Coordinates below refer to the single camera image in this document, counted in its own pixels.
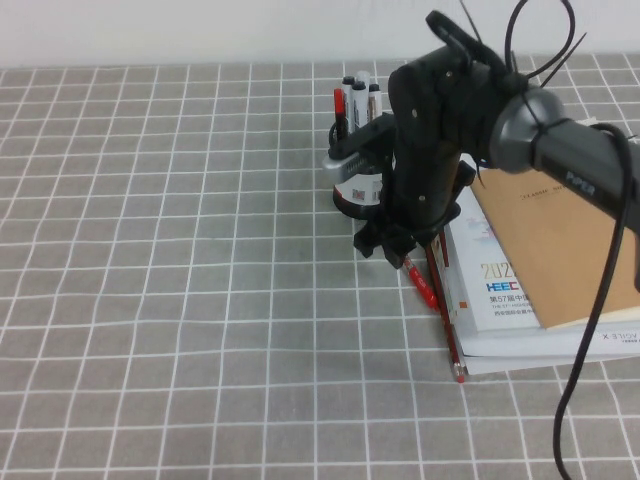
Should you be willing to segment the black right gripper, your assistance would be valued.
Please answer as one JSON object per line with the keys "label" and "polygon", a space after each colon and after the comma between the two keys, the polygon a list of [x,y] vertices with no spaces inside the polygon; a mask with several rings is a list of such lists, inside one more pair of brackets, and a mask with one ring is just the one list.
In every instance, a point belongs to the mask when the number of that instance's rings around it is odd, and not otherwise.
{"label": "black right gripper", "polygon": [[395,120],[395,167],[383,176],[380,210],[353,237],[365,258],[381,247],[394,269],[416,247],[413,238],[440,230],[459,214],[454,184],[460,141],[443,125],[445,113],[461,87],[473,78],[477,62],[439,48],[390,74],[388,95]]}

